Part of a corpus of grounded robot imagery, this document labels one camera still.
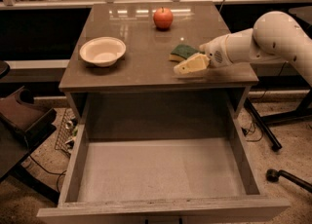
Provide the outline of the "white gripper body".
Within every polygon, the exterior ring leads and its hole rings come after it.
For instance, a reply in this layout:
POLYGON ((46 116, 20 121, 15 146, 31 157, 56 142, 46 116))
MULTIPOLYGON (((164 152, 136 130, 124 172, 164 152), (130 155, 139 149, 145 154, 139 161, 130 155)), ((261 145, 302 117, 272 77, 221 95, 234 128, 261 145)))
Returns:
POLYGON ((222 35, 212 41, 202 44, 199 49, 204 52, 210 60, 209 68, 225 67, 232 64, 227 51, 226 42, 229 35, 222 35))

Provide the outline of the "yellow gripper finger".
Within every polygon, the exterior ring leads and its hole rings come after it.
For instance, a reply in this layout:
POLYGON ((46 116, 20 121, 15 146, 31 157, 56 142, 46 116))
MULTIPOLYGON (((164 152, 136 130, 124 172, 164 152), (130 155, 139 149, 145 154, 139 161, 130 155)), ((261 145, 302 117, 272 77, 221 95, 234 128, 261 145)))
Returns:
POLYGON ((177 75, 205 70, 210 65, 210 59, 201 53, 194 54, 174 67, 177 75))

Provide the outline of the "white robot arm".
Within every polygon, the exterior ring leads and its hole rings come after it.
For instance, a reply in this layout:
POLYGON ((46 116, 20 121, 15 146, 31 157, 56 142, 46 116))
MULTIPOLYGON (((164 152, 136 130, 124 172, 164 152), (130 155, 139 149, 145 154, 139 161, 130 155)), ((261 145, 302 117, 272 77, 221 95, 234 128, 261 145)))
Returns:
POLYGON ((289 63, 312 85, 312 40, 294 18, 273 11, 262 15, 249 28, 214 38, 174 67, 177 75, 236 63, 289 63))

